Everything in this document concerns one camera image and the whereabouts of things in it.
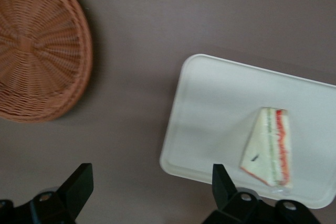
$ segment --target black clamp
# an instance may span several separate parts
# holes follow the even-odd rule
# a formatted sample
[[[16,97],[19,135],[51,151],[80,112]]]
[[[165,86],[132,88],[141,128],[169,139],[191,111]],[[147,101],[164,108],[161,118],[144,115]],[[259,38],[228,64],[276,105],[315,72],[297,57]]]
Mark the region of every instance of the black clamp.
[[[214,164],[212,190],[218,210],[203,224],[320,224],[297,201],[280,200],[272,207],[254,191],[238,191],[223,165]]]
[[[0,200],[0,223],[76,224],[92,191],[92,165],[81,164],[55,192],[41,193],[15,208],[12,201]]]

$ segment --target woven basket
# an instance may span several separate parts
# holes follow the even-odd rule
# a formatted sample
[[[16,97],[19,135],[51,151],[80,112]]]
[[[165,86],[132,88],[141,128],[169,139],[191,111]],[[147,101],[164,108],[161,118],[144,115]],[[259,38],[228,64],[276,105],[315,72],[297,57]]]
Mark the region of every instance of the woven basket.
[[[0,0],[0,116],[61,116],[84,92],[91,67],[91,36],[76,0]]]

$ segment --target round wicker basket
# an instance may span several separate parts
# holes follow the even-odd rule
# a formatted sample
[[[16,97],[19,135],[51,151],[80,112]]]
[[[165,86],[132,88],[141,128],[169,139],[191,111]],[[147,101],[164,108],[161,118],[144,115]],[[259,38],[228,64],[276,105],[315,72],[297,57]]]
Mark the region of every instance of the round wicker basket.
[[[0,0],[0,116],[43,122],[81,97],[92,67],[76,0]]]

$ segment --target gray table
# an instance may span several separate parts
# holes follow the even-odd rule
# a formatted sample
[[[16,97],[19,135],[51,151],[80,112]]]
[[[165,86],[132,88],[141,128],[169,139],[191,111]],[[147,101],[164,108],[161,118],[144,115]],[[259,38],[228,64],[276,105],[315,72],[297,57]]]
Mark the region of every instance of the gray table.
[[[0,197],[16,204],[92,162],[78,223],[201,223],[210,185],[159,166],[183,61],[205,53],[336,84],[336,0],[80,2],[95,46],[84,97],[52,122],[0,120]],[[335,207],[313,212],[334,223]]]

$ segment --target rectangular tray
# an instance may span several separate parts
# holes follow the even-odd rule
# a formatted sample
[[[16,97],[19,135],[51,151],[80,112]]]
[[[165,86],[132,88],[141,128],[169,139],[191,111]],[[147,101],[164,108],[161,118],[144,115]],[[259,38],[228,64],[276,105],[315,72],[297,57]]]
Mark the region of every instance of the rectangular tray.
[[[294,188],[288,196],[239,168],[263,106],[289,113]],[[237,187],[310,208],[327,206],[336,195],[336,86],[208,55],[189,57],[160,164],[169,174],[211,184],[214,163],[225,166]]]

